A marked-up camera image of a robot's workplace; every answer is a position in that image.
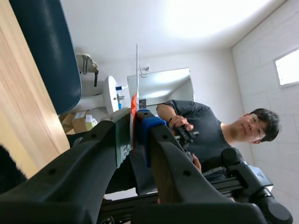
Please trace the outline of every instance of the dark blue chair back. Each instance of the dark blue chair back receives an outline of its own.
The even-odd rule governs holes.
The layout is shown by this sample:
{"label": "dark blue chair back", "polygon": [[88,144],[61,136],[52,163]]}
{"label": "dark blue chair back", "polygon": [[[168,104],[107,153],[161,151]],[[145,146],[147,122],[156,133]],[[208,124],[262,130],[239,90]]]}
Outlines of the dark blue chair back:
{"label": "dark blue chair back", "polygon": [[57,114],[81,98],[71,36],[59,0],[10,0]]}

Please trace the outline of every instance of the wooden table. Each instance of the wooden table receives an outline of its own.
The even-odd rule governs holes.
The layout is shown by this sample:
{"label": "wooden table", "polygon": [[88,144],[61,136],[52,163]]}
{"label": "wooden table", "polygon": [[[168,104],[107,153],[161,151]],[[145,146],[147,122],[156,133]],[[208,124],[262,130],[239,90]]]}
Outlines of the wooden table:
{"label": "wooden table", "polygon": [[0,0],[0,144],[28,178],[70,147],[8,0]]}

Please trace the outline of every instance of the cardboard box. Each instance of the cardboard box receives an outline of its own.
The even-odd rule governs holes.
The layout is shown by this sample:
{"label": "cardboard box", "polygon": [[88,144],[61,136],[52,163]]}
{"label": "cardboard box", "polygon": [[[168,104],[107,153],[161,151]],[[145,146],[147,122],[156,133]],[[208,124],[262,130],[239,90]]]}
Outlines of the cardboard box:
{"label": "cardboard box", "polygon": [[71,121],[75,133],[88,132],[92,129],[90,122],[86,123],[85,121],[86,115],[88,115],[88,113],[88,111],[75,113],[75,116]]}
{"label": "cardboard box", "polygon": [[59,120],[66,134],[87,132],[93,128],[89,111],[61,114]]}

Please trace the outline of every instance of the white ceiling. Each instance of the white ceiling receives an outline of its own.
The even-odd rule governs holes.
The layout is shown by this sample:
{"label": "white ceiling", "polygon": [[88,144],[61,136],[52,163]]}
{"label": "white ceiling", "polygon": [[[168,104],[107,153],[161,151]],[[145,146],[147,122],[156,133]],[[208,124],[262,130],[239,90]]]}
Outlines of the white ceiling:
{"label": "white ceiling", "polygon": [[285,0],[61,0],[76,53],[97,63],[232,47]]}
{"label": "white ceiling", "polygon": [[[168,96],[178,87],[190,80],[189,69],[178,69],[149,73],[145,78],[139,76],[139,98],[150,99]],[[128,77],[130,97],[136,94],[136,76]]]}

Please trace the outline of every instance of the man's hand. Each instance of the man's hand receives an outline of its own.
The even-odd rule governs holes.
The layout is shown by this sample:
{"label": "man's hand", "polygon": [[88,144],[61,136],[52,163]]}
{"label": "man's hand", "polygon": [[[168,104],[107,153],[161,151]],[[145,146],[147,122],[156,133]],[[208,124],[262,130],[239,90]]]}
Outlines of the man's hand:
{"label": "man's hand", "polygon": [[198,158],[194,154],[192,156],[193,156],[193,164],[194,164],[194,166],[196,167],[196,169],[198,170],[198,172],[202,173],[201,172],[201,164],[200,164]]}
{"label": "man's hand", "polygon": [[193,129],[193,125],[189,124],[187,119],[182,116],[175,115],[171,118],[171,120],[169,122],[169,127],[171,129],[173,126],[181,127],[183,125],[185,126],[187,131],[191,131]]}

